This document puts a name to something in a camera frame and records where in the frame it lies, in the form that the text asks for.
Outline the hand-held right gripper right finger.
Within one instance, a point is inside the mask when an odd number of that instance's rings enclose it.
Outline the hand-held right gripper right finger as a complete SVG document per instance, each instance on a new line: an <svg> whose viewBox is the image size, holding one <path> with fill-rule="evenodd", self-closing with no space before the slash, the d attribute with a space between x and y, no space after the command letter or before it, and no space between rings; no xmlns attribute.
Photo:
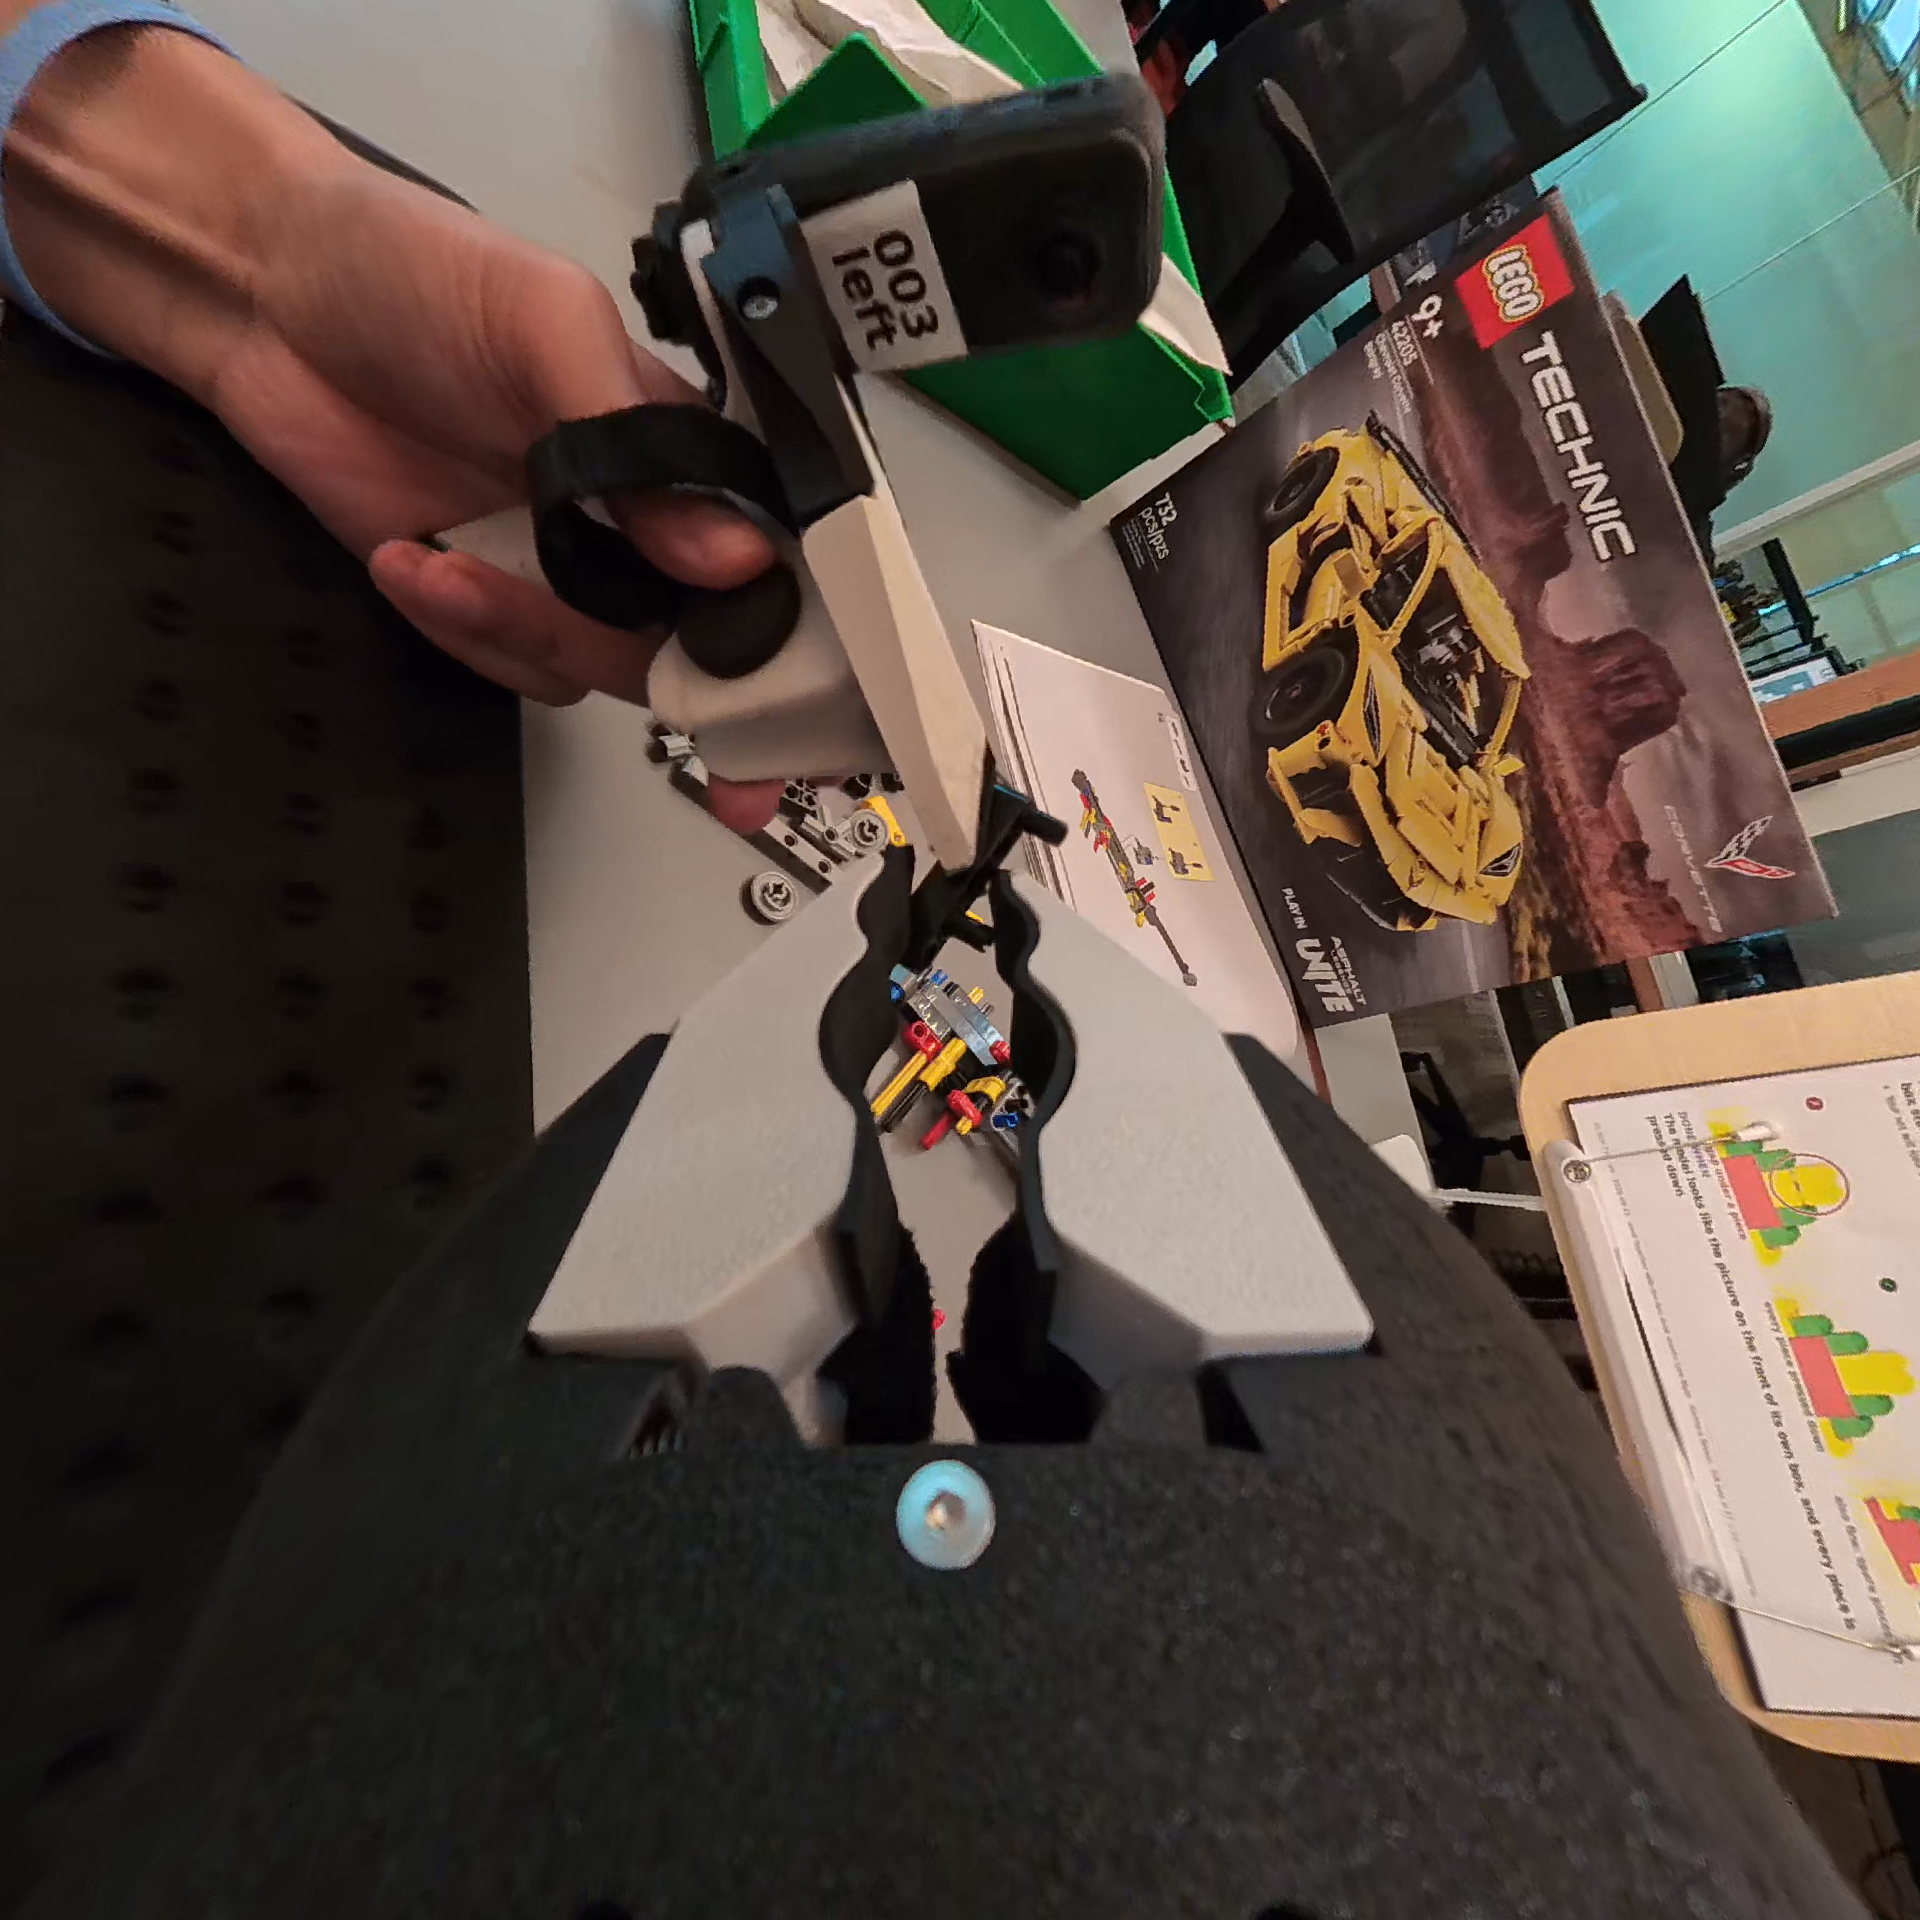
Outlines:
<svg viewBox="0 0 1920 1920"><path fill-rule="evenodd" d="M1098 1410L1143 1377L1365 1353L1376 1324L1248 1065L1296 1080L1021 875L992 887L1036 1107L981 1256L981 1406Z"/></svg>

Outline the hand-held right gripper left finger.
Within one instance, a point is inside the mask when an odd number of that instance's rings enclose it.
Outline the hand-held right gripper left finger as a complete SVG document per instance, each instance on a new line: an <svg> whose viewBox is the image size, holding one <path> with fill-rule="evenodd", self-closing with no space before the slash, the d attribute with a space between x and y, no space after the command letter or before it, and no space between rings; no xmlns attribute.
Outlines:
<svg viewBox="0 0 1920 1920"><path fill-rule="evenodd" d="M867 856L690 1004L530 1338L754 1370L852 1444L921 1440L921 1260L867 1082L896 1035L913 856Z"/></svg>

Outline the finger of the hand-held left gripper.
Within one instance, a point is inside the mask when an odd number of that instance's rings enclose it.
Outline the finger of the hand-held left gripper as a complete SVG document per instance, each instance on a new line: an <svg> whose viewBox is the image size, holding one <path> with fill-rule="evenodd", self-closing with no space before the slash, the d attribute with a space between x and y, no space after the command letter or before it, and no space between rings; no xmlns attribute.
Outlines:
<svg viewBox="0 0 1920 1920"><path fill-rule="evenodd" d="M872 488L819 516L800 551L929 856L962 874L977 865L992 787L987 731L848 376L835 395Z"/></svg>

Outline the multicoloured lego chassis assembly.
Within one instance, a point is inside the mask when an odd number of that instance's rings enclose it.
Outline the multicoloured lego chassis assembly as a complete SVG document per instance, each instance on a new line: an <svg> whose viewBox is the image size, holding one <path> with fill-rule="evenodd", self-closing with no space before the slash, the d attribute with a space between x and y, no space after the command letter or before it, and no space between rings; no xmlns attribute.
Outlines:
<svg viewBox="0 0 1920 1920"><path fill-rule="evenodd" d="M896 1058L868 1096L882 1136L921 1153L972 1139L1017 1161L1036 1102L1016 1073L992 995L943 968L892 969Z"/></svg>

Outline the open lego instruction booklet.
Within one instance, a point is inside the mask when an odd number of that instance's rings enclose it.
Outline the open lego instruction booklet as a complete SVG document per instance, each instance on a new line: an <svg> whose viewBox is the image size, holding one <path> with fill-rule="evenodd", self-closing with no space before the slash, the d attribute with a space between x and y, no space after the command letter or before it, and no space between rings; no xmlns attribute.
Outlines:
<svg viewBox="0 0 1920 1920"><path fill-rule="evenodd" d="M1036 882L1217 1027L1306 1073L1304 1023L1203 799L1175 702L1138 679L973 625L1003 783L1067 827L1025 843Z"/></svg>

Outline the spread of large lego parts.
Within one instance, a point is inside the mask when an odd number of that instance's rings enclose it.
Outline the spread of large lego parts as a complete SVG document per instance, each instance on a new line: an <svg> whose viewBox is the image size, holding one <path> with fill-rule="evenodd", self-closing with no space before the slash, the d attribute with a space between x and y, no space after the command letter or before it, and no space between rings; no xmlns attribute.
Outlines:
<svg viewBox="0 0 1920 1920"><path fill-rule="evenodd" d="M903 848L896 790L892 778L863 776L829 790L789 780L772 818L748 838L762 859L738 890L749 919L769 928L792 922L845 867Z"/></svg>

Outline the lego set box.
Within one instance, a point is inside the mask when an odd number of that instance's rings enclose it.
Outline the lego set box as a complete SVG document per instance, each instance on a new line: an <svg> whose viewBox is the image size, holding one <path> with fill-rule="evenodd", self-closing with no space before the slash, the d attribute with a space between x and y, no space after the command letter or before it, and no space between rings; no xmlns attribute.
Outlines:
<svg viewBox="0 0 1920 1920"><path fill-rule="evenodd" d="M1309 1025L1837 918L1561 194L1111 539Z"/></svg>

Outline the person's left hand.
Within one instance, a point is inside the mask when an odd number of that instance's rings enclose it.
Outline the person's left hand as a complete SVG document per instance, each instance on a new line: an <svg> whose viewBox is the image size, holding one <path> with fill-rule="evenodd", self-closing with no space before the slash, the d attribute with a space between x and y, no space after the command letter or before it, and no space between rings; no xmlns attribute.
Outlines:
<svg viewBox="0 0 1920 1920"><path fill-rule="evenodd" d="M425 538L524 499L568 422L695 403L578 264L354 156L272 84L181 33L139 44L179 184L146 364L369 563L457 664L546 706L643 704L663 639L620 631Z"/></svg>

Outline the white paper bag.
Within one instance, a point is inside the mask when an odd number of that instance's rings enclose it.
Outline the white paper bag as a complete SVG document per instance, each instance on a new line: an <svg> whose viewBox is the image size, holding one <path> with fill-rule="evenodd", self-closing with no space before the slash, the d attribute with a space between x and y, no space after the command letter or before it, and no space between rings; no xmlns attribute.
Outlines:
<svg viewBox="0 0 1920 1920"><path fill-rule="evenodd" d="M977 3L760 3L760 50L775 103L796 97L829 55L865 39L914 97L973 106L1044 78Z"/></svg>

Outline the green plastic bin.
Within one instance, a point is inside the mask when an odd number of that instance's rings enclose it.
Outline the green plastic bin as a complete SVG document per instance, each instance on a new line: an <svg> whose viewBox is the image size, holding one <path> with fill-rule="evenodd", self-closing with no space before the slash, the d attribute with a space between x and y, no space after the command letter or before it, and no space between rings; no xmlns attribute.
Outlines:
<svg viewBox="0 0 1920 1920"><path fill-rule="evenodd" d="M1044 84L1083 81L1117 50L1120 4L977 3ZM865 39L775 103L754 3L690 3L690 57L712 151L727 158L793 138L857 129L930 107ZM907 374L923 395L1056 490L1091 499L1231 416L1228 360L1173 184L1163 185L1159 290L1131 335Z"/></svg>

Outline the instruction sheet on stand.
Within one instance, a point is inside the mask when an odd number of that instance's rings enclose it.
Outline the instruction sheet on stand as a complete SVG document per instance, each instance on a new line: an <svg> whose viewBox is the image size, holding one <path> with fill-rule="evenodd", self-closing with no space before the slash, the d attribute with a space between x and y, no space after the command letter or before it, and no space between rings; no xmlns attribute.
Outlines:
<svg viewBox="0 0 1920 1920"><path fill-rule="evenodd" d="M1667 1465L1652 1436L1650 1370L1627 1358L1626 1290L1601 1278L1599 1241L1583 1184L1572 1107L1696 1082L1863 1065L1917 1038L1917 974L1872 976L1759 1000L1706 1001L1627 1019L1579 1025L1548 1041L1521 1073L1519 1113L1543 1184L1540 1210L1569 1275L1571 1302L1599 1383L1619 1471L1635 1490L1700 1659L1716 1691L1754 1729L1809 1752L1915 1768L1914 1718L1781 1714L1754 1687L1737 1612L1696 1585L1683 1555L1683 1521L1663 1489Z"/></svg>

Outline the black office chair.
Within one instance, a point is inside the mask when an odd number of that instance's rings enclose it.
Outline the black office chair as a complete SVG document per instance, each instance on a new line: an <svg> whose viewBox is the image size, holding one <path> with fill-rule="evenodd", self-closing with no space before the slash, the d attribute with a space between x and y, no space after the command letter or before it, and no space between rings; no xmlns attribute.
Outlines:
<svg viewBox="0 0 1920 1920"><path fill-rule="evenodd" d="M1586 3L1125 11L1235 388L1333 297L1647 103Z"/></svg>

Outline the black dimpled floor mat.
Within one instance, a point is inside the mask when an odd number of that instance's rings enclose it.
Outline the black dimpled floor mat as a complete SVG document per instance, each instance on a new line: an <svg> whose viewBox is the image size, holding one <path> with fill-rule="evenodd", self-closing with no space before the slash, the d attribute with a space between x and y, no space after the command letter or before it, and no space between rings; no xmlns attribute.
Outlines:
<svg viewBox="0 0 1920 1920"><path fill-rule="evenodd" d="M515 697L155 376L9 313L2 410L12 1916L533 1070Z"/></svg>

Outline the illustrated task instruction sheet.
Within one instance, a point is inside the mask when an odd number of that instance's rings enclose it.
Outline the illustrated task instruction sheet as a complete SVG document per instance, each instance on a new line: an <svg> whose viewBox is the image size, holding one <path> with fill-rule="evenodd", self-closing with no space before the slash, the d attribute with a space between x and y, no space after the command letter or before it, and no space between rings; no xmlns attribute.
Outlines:
<svg viewBox="0 0 1920 1920"><path fill-rule="evenodd" d="M1559 1167L1685 1591L1768 1713L1915 1722L1917 1060L1579 1100Z"/></svg>

